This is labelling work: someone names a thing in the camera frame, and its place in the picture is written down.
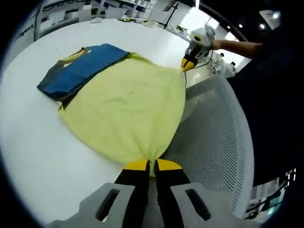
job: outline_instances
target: wall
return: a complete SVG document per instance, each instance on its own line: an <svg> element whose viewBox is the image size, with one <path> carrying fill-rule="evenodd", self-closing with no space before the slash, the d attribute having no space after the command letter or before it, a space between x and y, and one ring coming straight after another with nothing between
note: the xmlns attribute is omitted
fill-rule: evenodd
<svg viewBox="0 0 304 228"><path fill-rule="evenodd" d="M77 12L80 8L82 8L85 5L87 0L71 0L71 1L65 1L64 3L50 5L51 3L55 3L56 1L57 0L49 0L44 2L43 8L41 9L40 13L37 16L37 38L42 37L40 26L43 22L46 22L47 26L42 25L42 27L47 28L47 27L52 27L49 26L48 24L52 24L53 22L56 21L56 20L49 21L50 23L48 23L51 14L58 13L60 11L62 12L64 11L64 13Z"/></svg>
<svg viewBox="0 0 304 228"><path fill-rule="evenodd" d="M187 29L188 33L191 33L193 30L204 27L210 18L207 13L197 8L191 8L180 26Z"/></svg>
<svg viewBox="0 0 304 228"><path fill-rule="evenodd" d="M228 32L221 26L218 26L215 30L215 36L214 39L225 39L225 36L228 34Z"/></svg>
<svg viewBox="0 0 304 228"><path fill-rule="evenodd" d="M187 5L179 2L178 8L174 12L174 14L169 22L169 25L170 26L180 25L181 22L183 21L183 19L185 18L185 16L187 14L189 14L190 10L191 10L190 6L187 6Z"/></svg>
<svg viewBox="0 0 304 228"><path fill-rule="evenodd" d="M6 67L21 51L34 42L35 17L36 11L34 10L12 38L10 47L3 62L3 70L6 69Z"/></svg>
<svg viewBox="0 0 304 228"><path fill-rule="evenodd" d="M169 0L158 0L149 16L149 20L165 23L168 18L168 12L163 12L163 9L167 4L169 4L169 2Z"/></svg>
<svg viewBox="0 0 304 228"><path fill-rule="evenodd" d="M251 61L250 58L244 58L243 61L237 66L237 72L244 68L249 62Z"/></svg>

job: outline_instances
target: cable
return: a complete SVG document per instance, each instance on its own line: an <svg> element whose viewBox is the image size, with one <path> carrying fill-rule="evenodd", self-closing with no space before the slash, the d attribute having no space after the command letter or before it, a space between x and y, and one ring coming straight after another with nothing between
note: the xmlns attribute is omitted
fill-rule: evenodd
<svg viewBox="0 0 304 228"><path fill-rule="evenodd" d="M195 68L193 68L193 69L196 69L196 68L203 67L203 66L207 65L207 64L211 61L212 56L213 56L213 50L212 50L212 52L211 52L211 57L210 57L210 59L209 59L209 61L208 61L207 63L205 63L205 64L203 64L203 65L201 65L201 66L197 66L197 67L195 67Z"/></svg>
<svg viewBox="0 0 304 228"><path fill-rule="evenodd" d="M205 63L205 64L203 64L203 65L201 65L201 66L197 66L197 67L195 67L195 68L193 68L193 69L196 69L196 68L203 67L203 66L207 65L207 64L211 61L212 56L213 56L213 50L212 50L212 52L211 52L211 57L210 57L210 59L209 59L209 61L208 61L207 63ZM185 74L185 88L186 88L186 85L187 85L187 75L186 75L186 72L184 72L184 74Z"/></svg>
<svg viewBox="0 0 304 228"><path fill-rule="evenodd" d="M176 2L178 2L178 0L176 0L176 1L170 6L170 8L168 9L168 12L169 12L169 10L171 10L171 8L174 6L174 4L175 4ZM172 13L170 14L170 16L169 16L169 18L168 18L166 24L161 23L161 22L158 22L158 21L156 21L156 20L152 20L152 21L155 21L155 22L159 23L160 25L163 25L163 29L166 29L167 26L168 26L168 24L169 24L169 21L171 20L173 14L174 14L174 12L175 12L175 10L178 9L178 8L177 8L178 6L179 6L179 4L177 3L177 4L173 7L173 11L172 11Z"/></svg>
<svg viewBox="0 0 304 228"><path fill-rule="evenodd" d="M186 85L187 85L187 75L186 75L186 72L184 72L185 74L185 88L186 88Z"/></svg>

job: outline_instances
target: person in background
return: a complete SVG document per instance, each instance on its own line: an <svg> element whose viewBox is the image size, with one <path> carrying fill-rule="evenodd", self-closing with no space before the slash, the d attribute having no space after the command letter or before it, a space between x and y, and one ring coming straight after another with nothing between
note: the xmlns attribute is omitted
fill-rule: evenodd
<svg viewBox="0 0 304 228"><path fill-rule="evenodd" d="M231 62L230 65L232 66L231 70L233 71L233 73L236 73L236 63Z"/></svg>
<svg viewBox="0 0 304 228"><path fill-rule="evenodd" d="M224 57L223 53L218 54L216 52L213 52L213 53L209 52L207 58L211 58L209 67L210 67L212 74L216 74L216 73L220 72L221 65L224 62L224 60L222 59L223 57Z"/></svg>
<svg viewBox="0 0 304 228"><path fill-rule="evenodd" d="M252 60L227 78L246 116L254 150L254 186L267 183L296 168L278 211L263 227L293 227L300 220L303 187L303 88L298 71L303 39L293 28L292 5L278 1L281 25L262 43L215 40L213 50L224 49Z"/></svg>

